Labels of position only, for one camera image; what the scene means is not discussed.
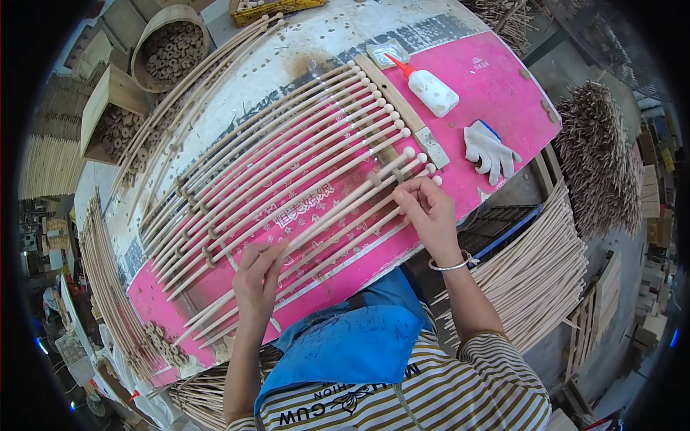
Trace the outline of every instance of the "hand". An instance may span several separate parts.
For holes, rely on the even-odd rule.
[[[400,184],[393,191],[400,214],[417,230],[426,250],[438,266],[463,262],[455,230],[455,202],[429,177]]]
[[[287,246],[287,241],[275,246],[252,243],[244,249],[233,279],[233,289],[237,298],[240,326],[252,333],[263,336],[273,314],[275,288],[283,265],[281,255]]]

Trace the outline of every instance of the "striped shirt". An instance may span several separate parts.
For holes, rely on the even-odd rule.
[[[228,431],[249,430],[540,430],[549,396],[503,335],[464,342],[457,359],[422,330],[402,383],[308,383],[269,394],[253,417]]]

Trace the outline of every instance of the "wooden bucket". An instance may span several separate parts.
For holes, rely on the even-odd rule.
[[[168,6],[154,15],[153,18],[151,18],[151,20],[148,22],[146,28],[144,28],[144,32],[139,38],[139,43],[137,43],[137,46],[134,49],[134,54],[132,55],[132,62],[130,64],[132,67],[132,78],[134,78],[134,82],[142,90],[151,93],[160,93],[171,90],[176,86],[176,84],[165,86],[164,84],[158,82],[158,80],[156,80],[149,72],[146,71],[147,59],[144,58],[144,51],[142,47],[144,46],[146,40],[157,30],[167,26],[168,24],[178,21],[192,23],[201,28],[201,51],[204,53],[204,55],[197,61],[197,64],[208,56],[210,37],[208,36],[208,30],[206,29],[204,22],[199,18],[199,15],[197,15],[194,9],[187,5],[177,4]]]

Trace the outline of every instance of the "bucket of wooden discs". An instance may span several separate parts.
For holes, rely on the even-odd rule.
[[[132,77],[144,91],[174,88],[208,54],[210,38],[189,6],[172,5],[148,22],[132,55]]]

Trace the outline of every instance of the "person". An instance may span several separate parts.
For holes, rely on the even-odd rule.
[[[273,343],[284,356],[262,385],[259,349],[285,245],[252,245],[233,279],[240,320],[224,391],[228,430],[546,427],[548,393],[468,271],[453,199],[428,177],[397,186],[393,198],[430,266],[443,270],[462,340],[456,357],[439,347],[428,307],[396,269],[286,328]]]

